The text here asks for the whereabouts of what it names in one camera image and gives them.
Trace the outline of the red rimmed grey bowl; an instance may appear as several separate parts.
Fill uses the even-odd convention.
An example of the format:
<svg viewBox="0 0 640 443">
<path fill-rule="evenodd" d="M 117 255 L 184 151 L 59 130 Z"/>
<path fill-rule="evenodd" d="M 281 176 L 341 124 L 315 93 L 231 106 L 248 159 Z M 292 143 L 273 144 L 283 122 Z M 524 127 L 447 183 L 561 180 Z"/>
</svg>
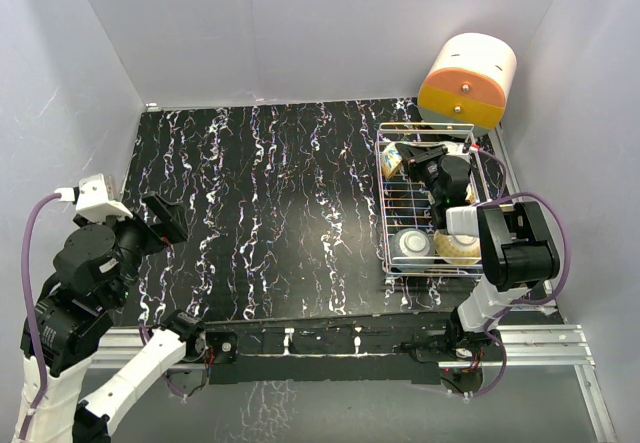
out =
<svg viewBox="0 0 640 443">
<path fill-rule="evenodd" d="M 432 238 L 422 230 L 406 228 L 389 241 L 390 259 L 397 264 L 423 264 L 435 254 Z"/>
</svg>

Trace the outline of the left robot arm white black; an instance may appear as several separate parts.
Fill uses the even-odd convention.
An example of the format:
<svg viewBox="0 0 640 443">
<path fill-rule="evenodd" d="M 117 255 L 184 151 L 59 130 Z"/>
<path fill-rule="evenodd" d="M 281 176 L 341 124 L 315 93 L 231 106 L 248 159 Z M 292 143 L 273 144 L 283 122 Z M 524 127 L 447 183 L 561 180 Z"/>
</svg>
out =
<svg viewBox="0 0 640 443">
<path fill-rule="evenodd" d="M 95 219 L 78 214 L 77 229 L 56 254 L 55 271 L 35 298 L 30 250 L 40 211 L 61 200 L 80 204 L 84 192 L 63 188 L 38 201 L 27 219 L 21 249 L 26 320 L 20 348 L 24 383 L 15 442 L 108 442 L 123 417 L 171 366 L 194 362 L 206 350 L 201 320 L 176 310 L 157 328 L 144 330 L 142 349 L 102 387 L 79 395 L 99 343 L 124 306 L 143 259 L 185 242 L 186 208 L 155 192 L 143 203 L 153 224 L 117 200 L 101 197 Z"/>
</svg>

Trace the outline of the orange green leaf bowl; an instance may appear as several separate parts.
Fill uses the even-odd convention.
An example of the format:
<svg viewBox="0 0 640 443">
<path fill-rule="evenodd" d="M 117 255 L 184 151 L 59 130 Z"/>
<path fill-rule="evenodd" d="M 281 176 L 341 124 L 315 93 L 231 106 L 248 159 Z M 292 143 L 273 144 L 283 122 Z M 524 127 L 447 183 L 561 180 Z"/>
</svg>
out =
<svg viewBox="0 0 640 443">
<path fill-rule="evenodd" d="M 474 186 L 469 183 L 467 185 L 467 189 L 466 189 L 466 199 L 465 201 L 469 204 L 469 205 L 474 205 L 477 202 L 477 195 L 476 195 L 476 191 L 474 189 Z"/>
</svg>

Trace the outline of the yellow dotted bowl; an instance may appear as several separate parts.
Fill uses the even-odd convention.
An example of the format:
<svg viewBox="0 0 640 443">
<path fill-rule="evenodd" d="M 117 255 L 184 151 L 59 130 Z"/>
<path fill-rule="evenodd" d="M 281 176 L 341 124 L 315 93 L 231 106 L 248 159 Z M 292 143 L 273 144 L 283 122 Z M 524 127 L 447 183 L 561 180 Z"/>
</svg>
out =
<svg viewBox="0 0 640 443">
<path fill-rule="evenodd" d="M 451 235 L 437 230 L 433 235 L 436 254 L 455 266 L 475 265 L 481 261 L 480 240 L 468 235 Z"/>
</svg>

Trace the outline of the orange blue floral bowl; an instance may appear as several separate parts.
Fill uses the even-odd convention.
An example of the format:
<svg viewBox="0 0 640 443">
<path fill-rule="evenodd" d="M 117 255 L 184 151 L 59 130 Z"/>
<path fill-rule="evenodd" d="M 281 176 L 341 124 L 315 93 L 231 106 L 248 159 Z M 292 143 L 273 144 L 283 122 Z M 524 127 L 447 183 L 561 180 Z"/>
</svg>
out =
<svg viewBox="0 0 640 443">
<path fill-rule="evenodd" d="M 403 163 L 395 142 L 385 146 L 381 153 L 380 162 L 381 171 L 385 179 L 389 180 L 396 176 Z"/>
</svg>

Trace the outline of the blue patterned bowl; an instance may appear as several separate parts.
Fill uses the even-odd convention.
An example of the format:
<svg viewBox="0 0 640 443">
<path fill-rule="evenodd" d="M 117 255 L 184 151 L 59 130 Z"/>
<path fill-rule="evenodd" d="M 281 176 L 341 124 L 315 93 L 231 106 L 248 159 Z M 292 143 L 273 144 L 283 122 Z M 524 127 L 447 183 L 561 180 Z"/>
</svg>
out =
<svg viewBox="0 0 640 443">
<path fill-rule="evenodd" d="M 465 149 L 465 145 L 463 143 L 456 142 L 444 142 L 444 146 L 447 148 L 447 153 L 449 155 L 467 155 L 468 151 Z"/>
</svg>

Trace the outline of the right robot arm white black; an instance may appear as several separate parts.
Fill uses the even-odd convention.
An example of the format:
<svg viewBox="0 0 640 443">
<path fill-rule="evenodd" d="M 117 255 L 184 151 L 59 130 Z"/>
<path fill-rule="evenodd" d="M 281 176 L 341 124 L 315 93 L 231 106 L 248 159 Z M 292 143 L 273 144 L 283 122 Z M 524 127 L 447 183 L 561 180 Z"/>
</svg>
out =
<svg viewBox="0 0 640 443">
<path fill-rule="evenodd" d="M 471 163 L 443 145 L 397 143 L 406 176 L 431 195 L 432 221 L 443 236 L 479 243 L 482 276 L 470 296 L 451 313 L 438 349 L 466 360 L 497 340 L 496 327 L 513 305 L 538 284 L 565 274 L 540 200 L 468 201 Z"/>
</svg>

